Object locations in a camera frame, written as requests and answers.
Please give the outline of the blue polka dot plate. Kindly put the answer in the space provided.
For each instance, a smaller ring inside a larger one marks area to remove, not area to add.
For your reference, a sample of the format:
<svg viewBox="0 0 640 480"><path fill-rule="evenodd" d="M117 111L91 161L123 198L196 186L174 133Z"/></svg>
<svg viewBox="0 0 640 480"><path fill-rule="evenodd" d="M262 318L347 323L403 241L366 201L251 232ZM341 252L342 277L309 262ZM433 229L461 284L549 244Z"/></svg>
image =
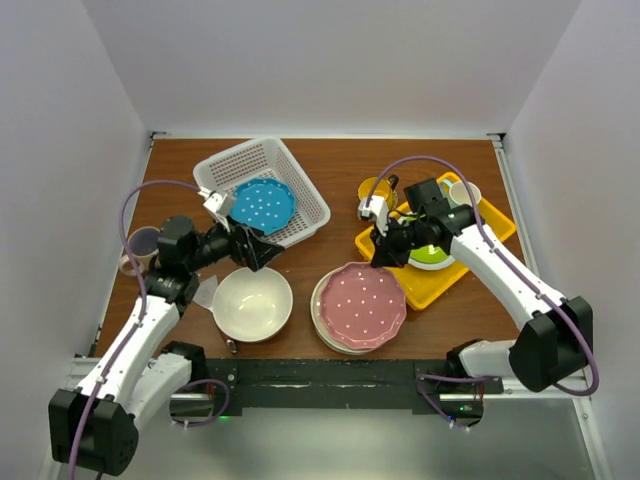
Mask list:
<svg viewBox="0 0 640 480"><path fill-rule="evenodd" d="M285 228L296 212L291 188L276 179L255 178L239 185L230 218L271 235Z"/></svg>

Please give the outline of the pink polka dot plate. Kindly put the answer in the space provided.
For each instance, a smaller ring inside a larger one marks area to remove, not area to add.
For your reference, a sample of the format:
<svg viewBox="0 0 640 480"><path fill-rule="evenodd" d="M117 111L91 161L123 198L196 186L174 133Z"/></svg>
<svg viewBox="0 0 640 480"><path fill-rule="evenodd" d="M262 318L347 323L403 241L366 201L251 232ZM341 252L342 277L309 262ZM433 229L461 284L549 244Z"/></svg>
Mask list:
<svg viewBox="0 0 640 480"><path fill-rule="evenodd" d="M373 348L399 333L407 316L405 293L391 271L347 263L329 277L320 316L335 340L352 349Z"/></svg>

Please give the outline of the cream pink floral plate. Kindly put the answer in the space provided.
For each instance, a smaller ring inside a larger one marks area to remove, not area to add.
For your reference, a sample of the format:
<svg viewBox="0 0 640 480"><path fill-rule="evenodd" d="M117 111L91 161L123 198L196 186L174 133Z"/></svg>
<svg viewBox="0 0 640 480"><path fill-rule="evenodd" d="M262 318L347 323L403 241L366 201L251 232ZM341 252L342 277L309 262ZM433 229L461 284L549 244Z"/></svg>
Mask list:
<svg viewBox="0 0 640 480"><path fill-rule="evenodd" d="M329 330L325 326L325 324L322 321L321 316L320 316L320 295L321 295L324 287L326 286L329 277L333 273L336 273L337 271L338 271L338 269L334 269L334 270L326 273L317 282L317 284L314 287L314 290L313 290L313 292L311 294L310 314L311 314L311 319L312 319L312 322L314 324L314 328L316 330L316 333L320 338L323 338L325 342L331 342L331 343L333 343L335 345L338 345L339 347L352 349L352 348L348 347L347 345L345 345L344 343L342 343L341 341L335 340L330 335ZM390 337L388 337L386 339L383 339L383 340L379 341L377 344L374 345L373 348L369 348L369 349L381 348L385 343L390 342L392 339L394 339L394 336L390 336Z"/></svg>

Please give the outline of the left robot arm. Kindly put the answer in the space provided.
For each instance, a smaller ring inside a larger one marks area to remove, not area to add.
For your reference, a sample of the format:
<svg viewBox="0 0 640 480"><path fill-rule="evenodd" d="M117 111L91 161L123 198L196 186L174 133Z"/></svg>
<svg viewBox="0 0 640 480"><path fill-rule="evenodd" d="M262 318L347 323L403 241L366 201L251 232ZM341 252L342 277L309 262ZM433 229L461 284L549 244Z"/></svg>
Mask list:
<svg viewBox="0 0 640 480"><path fill-rule="evenodd" d="M140 432L171 395L208 383L204 351L173 343L157 355L198 287L198 271L231 258L256 272L284 252L243 224L198 232L186 216L166 220L158 255L122 330L98 364L72 389L59 389L48 406L52 457L71 468L119 476L131 463Z"/></svg>

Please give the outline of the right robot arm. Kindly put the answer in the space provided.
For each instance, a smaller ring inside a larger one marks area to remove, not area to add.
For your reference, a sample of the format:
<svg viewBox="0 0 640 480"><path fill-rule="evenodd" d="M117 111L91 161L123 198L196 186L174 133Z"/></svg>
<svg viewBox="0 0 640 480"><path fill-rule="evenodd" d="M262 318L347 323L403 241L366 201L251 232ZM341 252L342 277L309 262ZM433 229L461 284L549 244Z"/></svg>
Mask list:
<svg viewBox="0 0 640 480"><path fill-rule="evenodd" d="M372 266L401 268L412 250L438 246L485 285L519 330L512 341L475 340L451 351L445 379L452 390L466 393L481 378L514 377L541 392L594 368L593 311L583 298L569 299L539 279L504 247L477 206L453 205L435 180L411 185L405 195L414 217L403 222L379 195L359 204L359 217L374 224Z"/></svg>

